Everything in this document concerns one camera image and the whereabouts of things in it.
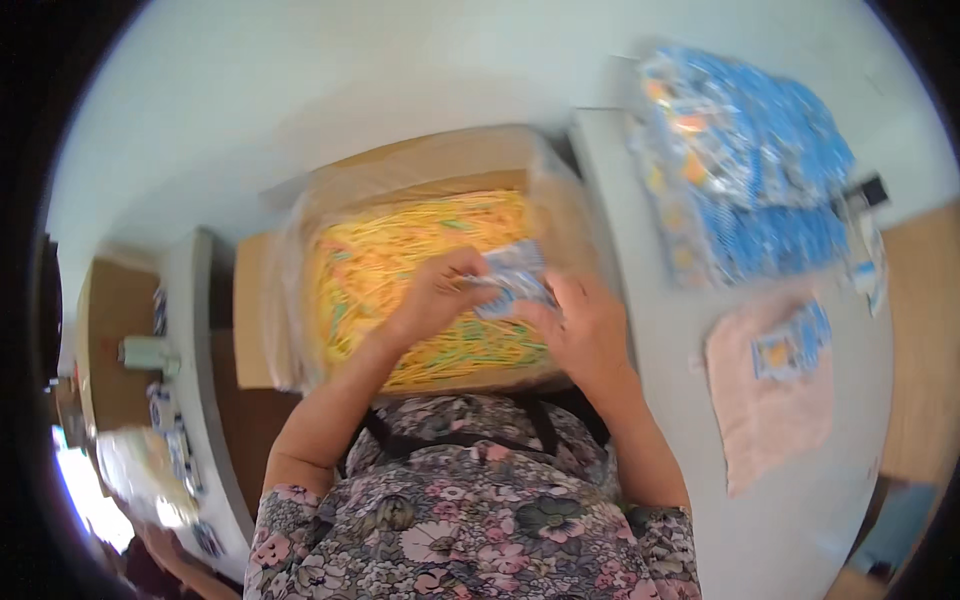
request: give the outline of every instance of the plastic wrapping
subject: plastic wrapping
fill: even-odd
[[[794,275],[848,251],[831,204],[853,156],[809,89],[674,46],[636,61],[631,89],[628,147],[682,285]]]
[[[152,429],[99,433],[97,461],[104,483],[135,516],[168,527],[199,518],[196,501],[174,474],[166,441]]]
[[[266,360],[275,387],[306,392],[324,380],[303,285],[317,236],[362,211],[469,192],[511,189],[529,203],[529,218],[547,265],[598,270],[586,194],[546,142],[521,126],[439,133],[378,148],[313,175],[264,261],[261,305]],[[518,387],[558,375],[537,365],[488,369],[392,394]]]

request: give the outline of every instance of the white wall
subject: white wall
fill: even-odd
[[[63,148],[48,229],[64,306],[104,240],[157,251],[206,224],[275,224],[306,171],[421,134],[561,132],[616,104],[611,55],[667,36],[809,85],[894,198],[891,225],[960,191],[919,80],[854,0],[164,0],[120,40]]]

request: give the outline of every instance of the forearm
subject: forearm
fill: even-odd
[[[240,596],[202,568],[187,563],[167,566],[167,570],[204,600],[238,600]]]
[[[389,327],[371,332],[337,374],[290,414],[274,441],[264,491],[280,483],[304,485],[318,495],[328,491],[353,432],[407,349]]]
[[[684,476],[643,399],[636,372],[619,373],[584,392],[611,432],[625,499],[642,506],[689,507]]]

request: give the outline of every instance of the small packet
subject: small packet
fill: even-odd
[[[531,300],[556,307],[553,295],[540,283],[545,262],[540,245],[534,240],[521,240],[515,244],[486,252],[484,258],[490,265],[490,274],[465,276],[464,279],[477,285],[495,285],[500,296],[473,309],[479,319],[503,319],[514,314],[515,300]]]
[[[786,381],[820,364],[820,348],[829,345],[832,332],[827,313],[812,300],[789,321],[752,342],[754,376]]]

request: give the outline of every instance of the woman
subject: woman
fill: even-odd
[[[548,275],[562,316],[517,312],[609,427],[616,461],[540,402],[413,398],[367,414],[406,349],[496,296],[456,285],[487,270],[473,248],[426,261],[396,312],[294,410],[268,460],[245,597],[700,597],[684,479],[628,362],[623,306],[598,282]],[[629,522],[614,479],[642,507]]]

